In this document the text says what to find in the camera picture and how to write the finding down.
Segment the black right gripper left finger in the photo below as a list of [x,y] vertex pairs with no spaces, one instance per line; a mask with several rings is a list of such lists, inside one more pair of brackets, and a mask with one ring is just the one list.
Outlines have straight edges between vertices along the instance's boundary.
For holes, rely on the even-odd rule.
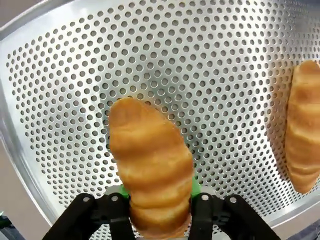
[[80,193],[49,229],[47,239],[89,240],[105,224],[113,240],[136,238],[129,218],[129,199],[116,191],[100,198]]

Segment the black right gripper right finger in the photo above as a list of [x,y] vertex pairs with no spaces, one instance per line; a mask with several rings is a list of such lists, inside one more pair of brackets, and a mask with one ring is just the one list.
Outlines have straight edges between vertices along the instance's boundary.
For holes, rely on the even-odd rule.
[[263,218],[237,194],[219,198],[208,186],[192,183],[189,240],[211,240],[218,226],[231,240],[279,240]]

